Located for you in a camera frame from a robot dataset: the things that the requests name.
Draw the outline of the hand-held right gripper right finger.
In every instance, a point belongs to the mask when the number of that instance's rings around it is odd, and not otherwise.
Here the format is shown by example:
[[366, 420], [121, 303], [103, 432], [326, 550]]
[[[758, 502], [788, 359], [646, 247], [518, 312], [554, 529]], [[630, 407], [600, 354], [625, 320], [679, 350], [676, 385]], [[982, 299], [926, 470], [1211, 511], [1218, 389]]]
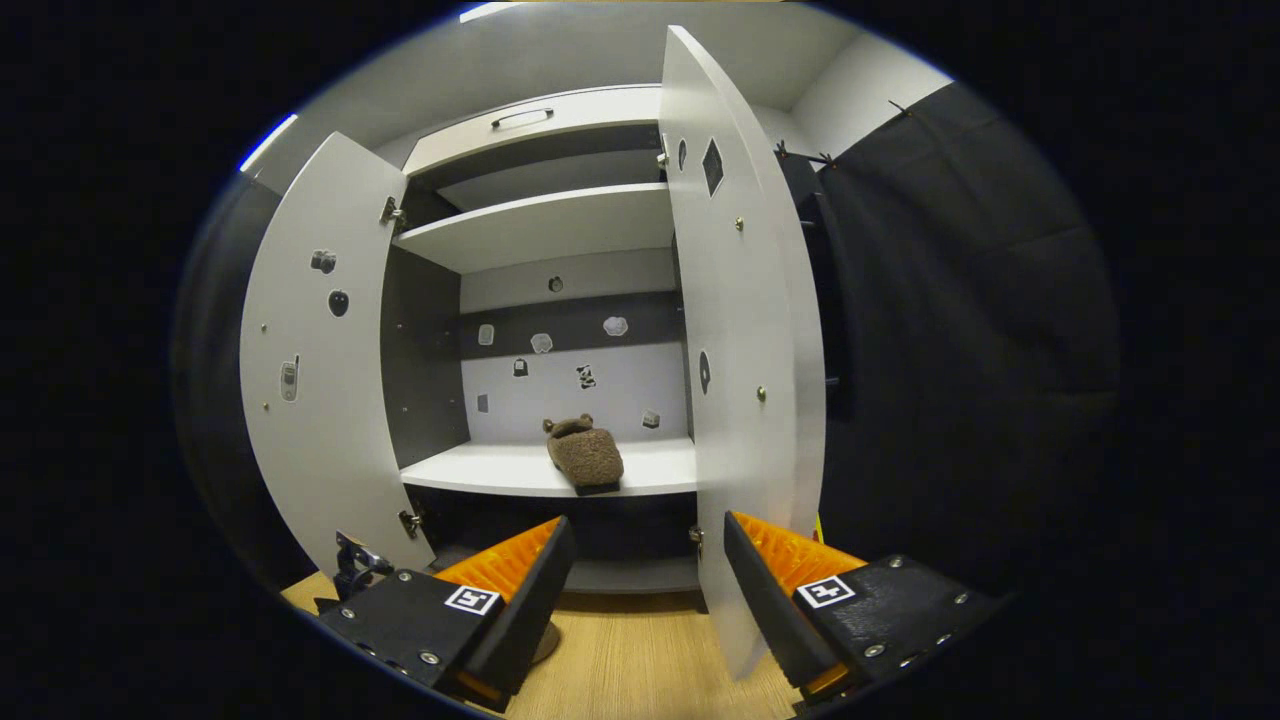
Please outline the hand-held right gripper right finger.
[[810, 705], [918, 673], [1004, 607], [906, 555], [867, 561], [745, 512], [724, 514], [723, 546], [768, 650]]

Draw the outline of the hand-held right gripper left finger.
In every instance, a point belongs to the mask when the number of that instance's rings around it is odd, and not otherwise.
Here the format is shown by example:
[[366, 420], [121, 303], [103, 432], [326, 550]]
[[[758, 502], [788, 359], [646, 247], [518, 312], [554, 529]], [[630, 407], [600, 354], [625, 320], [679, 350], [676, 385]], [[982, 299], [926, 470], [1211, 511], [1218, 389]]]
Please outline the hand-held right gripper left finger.
[[416, 685], [503, 712], [530, 674], [576, 557], [561, 515], [443, 571], [396, 568], [348, 601], [320, 598], [317, 620]]

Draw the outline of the white door with phone sticker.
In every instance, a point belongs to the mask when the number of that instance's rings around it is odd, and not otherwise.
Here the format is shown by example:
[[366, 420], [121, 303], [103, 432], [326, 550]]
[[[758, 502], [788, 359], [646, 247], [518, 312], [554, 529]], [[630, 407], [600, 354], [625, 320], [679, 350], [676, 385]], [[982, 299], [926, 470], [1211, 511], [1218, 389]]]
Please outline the white door with phone sticker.
[[337, 573], [337, 533], [396, 566], [422, 569], [410, 537], [381, 372], [381, 301], [406, 176], [329, 135], [280, 200], [253, 260], [239, 333], [239, 386], [260, 474], [319, 571]]

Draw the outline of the white grey shoe cabinet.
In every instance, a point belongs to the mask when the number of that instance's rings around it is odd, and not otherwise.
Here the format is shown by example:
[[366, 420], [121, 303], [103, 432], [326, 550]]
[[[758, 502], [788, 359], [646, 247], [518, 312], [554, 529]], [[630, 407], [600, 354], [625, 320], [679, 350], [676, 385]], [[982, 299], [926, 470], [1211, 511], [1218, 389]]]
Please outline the white grey shoe cabinet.
[[[401, 170], [436, 122], [387, 143]], [[531, 161], [454, 179], [407, 177], [399, 233], [544, 193], [664, 183], [657, 150]], [[387, 261], [383, 384], [399, 470], [467, 442], [544, 445], [544, 419], [594, 418], [621, 442], [690, 438], [684, 299], [667, 249], [558, 258], [461, 275], [403, 249]], [[698, 588], [685, 533], [694, 492], [538, 498], [407, 486], [410, 510], [443, 569], [502, 536], [570, 519], [579, 557], [567, 591], [646, 594]]]

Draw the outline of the white door with headphone sticker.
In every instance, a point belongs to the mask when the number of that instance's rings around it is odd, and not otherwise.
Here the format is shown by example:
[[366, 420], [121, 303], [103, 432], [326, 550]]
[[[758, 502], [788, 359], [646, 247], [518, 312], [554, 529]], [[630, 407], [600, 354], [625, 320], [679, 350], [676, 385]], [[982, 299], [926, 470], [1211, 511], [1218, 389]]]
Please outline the white door with headphone sticker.
[[684, 27], [666, 31], [659, 131], [669, 155], [692, 396], [699, 580], [728, 676], [765, 642], [724, 553], [739, 511], [806, 534], [826, 451], [815, 282], [769, 140], [721, 64]]

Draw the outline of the white cabinet shelf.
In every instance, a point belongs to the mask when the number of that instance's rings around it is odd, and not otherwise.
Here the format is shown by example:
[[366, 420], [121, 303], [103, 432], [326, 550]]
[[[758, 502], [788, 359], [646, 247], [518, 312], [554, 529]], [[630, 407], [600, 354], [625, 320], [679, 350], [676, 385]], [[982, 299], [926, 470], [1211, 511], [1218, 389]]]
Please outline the white cabinet shelf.
[[[623, 459], [620, 488], [608, 496], [637, 497], [698, 488], [690, 438], [618, 443]], [[572, 498], [577, 493], [553, 466], [544, 445], [467, 442], [401, 470], [407, 486], [475, 495]]]
[[544, 193], [433, 222], [394, 245], [461, 275], [600, 252], [667, 249], [676, 236], [664, 183]]

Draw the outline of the white cabinet drawer front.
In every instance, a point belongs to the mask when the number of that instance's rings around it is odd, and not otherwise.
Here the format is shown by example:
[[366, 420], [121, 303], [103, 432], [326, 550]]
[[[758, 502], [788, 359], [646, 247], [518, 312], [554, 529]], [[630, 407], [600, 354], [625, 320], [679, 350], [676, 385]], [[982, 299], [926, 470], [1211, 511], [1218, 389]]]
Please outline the white cabinet drawer front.
[[[444, 126], [419, 138], [404, 160], [407, 177], [447, 184], [465, 177], [573, 155], [657, 150], [659, 85], [581, 88], [527, 99]], [[529, 108], [554, 108], [548, 120], [493, 131], [490, 123]]]

